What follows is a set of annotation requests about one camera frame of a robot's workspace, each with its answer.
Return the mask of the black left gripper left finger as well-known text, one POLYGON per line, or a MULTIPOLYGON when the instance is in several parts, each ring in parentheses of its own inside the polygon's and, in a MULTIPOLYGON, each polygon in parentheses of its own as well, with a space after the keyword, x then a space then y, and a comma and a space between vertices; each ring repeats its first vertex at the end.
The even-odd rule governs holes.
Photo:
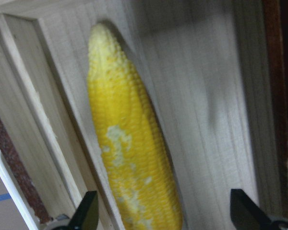
POLYGON ((85 193, 76 212, 67 225, 68 230, 96 230, 99 220, 97 191, 85 193))

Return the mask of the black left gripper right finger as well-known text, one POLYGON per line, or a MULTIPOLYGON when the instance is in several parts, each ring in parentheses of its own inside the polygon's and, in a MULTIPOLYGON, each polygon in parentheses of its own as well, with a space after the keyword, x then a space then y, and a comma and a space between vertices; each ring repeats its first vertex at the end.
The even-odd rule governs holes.
POLYGON ((288 230, 288 220, 265 214, 242 189, 230 191, 230 218, 237 230, 288 230))

